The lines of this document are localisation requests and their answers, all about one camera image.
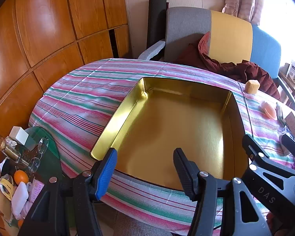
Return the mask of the green edged snack packet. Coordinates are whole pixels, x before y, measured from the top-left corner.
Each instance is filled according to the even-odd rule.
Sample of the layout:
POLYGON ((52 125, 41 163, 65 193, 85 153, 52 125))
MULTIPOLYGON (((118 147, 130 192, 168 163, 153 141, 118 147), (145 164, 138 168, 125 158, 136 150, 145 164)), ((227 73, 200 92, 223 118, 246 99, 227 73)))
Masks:
POLYGON ((280 122, 280 124, 284 127, 285 126, 285 120, 283 117, 282 109, 278 103, 276 103, 276 113, 277 113, 277 120, 280 122))

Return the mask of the peach silicone cup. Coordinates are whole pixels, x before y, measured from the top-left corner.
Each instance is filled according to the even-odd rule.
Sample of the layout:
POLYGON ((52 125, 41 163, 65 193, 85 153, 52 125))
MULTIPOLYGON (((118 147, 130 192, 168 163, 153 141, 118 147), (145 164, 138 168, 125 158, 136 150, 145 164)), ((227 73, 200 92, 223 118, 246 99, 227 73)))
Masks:
POLYGON ((272 120, 277 120, 277 112, 269 103, 263 101, 261 103, 261 108, 263 109, 264 113, 267 115, 268 118, 272 120))

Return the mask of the small yellow sponge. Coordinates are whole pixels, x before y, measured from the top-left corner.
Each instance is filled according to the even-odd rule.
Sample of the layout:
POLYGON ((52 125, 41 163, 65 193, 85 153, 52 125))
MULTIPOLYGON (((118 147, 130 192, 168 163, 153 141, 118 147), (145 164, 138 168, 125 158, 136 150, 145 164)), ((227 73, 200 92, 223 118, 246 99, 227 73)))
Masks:
POLYGON ((259 90, 259 88, 260 88, 260 83, 259 83, 258 80, 252 79, 252 80, 249 80, 249 81, 247 81, 245 83, 245 92, 247 94, 254 95, 254 94, 257 93, 257 91, 259 90))

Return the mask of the gold tin box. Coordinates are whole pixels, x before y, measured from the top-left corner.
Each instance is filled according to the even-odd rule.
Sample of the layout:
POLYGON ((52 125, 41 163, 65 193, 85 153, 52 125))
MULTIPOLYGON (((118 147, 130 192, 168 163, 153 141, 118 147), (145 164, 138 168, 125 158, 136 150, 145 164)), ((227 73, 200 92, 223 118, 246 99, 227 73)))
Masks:
POLYGON ((90 152, 96 160, 109 148, 116 169, 139 180, 181 190, 173 152, 213 175, 241 177, 248 165, 245 130, 234 93, 186 80, 141 78, 121 102, 90 152))

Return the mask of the green glass side table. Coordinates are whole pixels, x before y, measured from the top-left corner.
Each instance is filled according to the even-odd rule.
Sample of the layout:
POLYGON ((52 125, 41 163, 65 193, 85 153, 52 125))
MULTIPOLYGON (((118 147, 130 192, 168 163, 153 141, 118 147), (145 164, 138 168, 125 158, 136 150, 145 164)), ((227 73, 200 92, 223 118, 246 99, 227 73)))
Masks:
POLYGON ((42 127, 27 128, 26 133, 31 137, 36 147, 29 153, 24 153, 24 159, 30 161, 36 157, 40 160, 38 170, 31 176, 33 193, 29 193, 28 201, 35 202, 43 187, 49 182, 51 177, 63 178, 60 154, 56 142, 52 135, 42 127))

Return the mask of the striped tablecloth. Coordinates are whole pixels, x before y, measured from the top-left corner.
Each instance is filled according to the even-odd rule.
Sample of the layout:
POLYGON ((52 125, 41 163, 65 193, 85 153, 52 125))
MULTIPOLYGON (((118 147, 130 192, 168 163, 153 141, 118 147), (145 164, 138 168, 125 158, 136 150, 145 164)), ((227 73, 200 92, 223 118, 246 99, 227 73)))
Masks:
MULTIPOLYGON (((143 77, 189 80, 232 91, 245 132, 251 134, 273 161, 295 169, 295 158, 285 156, 279 143, 281 125, 260 108, 263 92, 244 93, 244 84, 209 71, 166 62, 105 59, 84 65, 55 82, 36 103, 29 126, 40 126, 53 136, 62 171, 75 177, 90 169, 91 148, 113 113, 143 77)), ((140 222, 186 235, 195 203, 180 191, 162 188, 115 172, 102 201, 140 222)))

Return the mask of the white box on shelf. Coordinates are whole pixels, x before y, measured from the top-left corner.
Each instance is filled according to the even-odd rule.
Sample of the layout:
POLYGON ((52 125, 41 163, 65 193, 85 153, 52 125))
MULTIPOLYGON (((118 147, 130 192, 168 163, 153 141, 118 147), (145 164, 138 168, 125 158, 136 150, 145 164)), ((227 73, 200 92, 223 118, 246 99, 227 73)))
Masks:
POLYGON ((295 62, 289 64, 286 76, 295 83, 295 62))

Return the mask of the orange fruit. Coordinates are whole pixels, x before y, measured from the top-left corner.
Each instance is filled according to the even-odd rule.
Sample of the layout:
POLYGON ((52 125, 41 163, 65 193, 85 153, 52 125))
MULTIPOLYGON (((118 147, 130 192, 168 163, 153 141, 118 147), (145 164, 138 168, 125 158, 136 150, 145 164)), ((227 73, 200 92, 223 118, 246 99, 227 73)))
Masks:
POLYGON ((29 177, 26 172, 22 170, 17 170, 14 173, 14 182, 19 185, 21 182, 27 184, 29 182, 29 177))

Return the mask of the white cube box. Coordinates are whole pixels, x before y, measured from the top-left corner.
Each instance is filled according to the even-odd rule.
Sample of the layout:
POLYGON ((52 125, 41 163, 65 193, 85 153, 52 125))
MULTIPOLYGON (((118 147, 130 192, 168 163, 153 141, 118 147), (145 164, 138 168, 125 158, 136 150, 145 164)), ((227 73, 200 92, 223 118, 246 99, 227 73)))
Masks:
POLYGON ((22 129, 22 127, 13 126, 9 133, 9 137, 24 146, 29 137, 29 134, 24 129, 22 129))

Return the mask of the glass bottle with cork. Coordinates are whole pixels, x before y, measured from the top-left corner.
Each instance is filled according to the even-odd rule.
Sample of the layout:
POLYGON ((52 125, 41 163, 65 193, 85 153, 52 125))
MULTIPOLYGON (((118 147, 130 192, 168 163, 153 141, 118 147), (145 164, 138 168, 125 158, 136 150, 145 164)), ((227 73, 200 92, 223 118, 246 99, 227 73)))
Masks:
POLYGON ((9 145, 3 138, 0 139, 0 151, 16 164, 23 167, 27 167, 29 165, 29 163, 22 158, 21 153, 9 145))

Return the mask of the maroon puffer jacket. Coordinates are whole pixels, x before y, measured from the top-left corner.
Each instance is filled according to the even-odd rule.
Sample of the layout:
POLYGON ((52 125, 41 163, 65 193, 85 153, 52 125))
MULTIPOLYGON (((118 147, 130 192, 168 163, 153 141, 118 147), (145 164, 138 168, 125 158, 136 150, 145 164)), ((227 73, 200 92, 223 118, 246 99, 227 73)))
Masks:
POLYGON ((208 56, 208 41, 210 32, 204 34, 199 40, 190 43, 188 47, 174 61, 176 64, 189 65, 231 78, 245 84, 249 80, 257 80, 260 90, 277 100, 281 100, 277 86, 273 79, 256 63, 242 60, 241 63, 220 63, 208 56))

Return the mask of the wooden wardrobe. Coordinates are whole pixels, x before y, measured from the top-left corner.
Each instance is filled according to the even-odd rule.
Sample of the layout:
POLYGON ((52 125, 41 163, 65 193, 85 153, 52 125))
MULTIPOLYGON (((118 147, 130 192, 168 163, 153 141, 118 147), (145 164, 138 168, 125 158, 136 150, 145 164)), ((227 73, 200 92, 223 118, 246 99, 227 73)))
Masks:
POLYGON ((125 0, 0 0, 0 138, 65 74, 130 54, 128 34, 125 0))

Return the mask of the black rolled mat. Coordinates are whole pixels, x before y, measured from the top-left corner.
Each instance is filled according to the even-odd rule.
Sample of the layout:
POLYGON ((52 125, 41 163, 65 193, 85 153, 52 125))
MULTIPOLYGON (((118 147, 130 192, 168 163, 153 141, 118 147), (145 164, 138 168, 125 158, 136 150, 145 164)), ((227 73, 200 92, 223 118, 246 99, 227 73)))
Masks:
POLYGON ((167 9, 167 0, 148 0, 147 48, 165 38, 167 9))

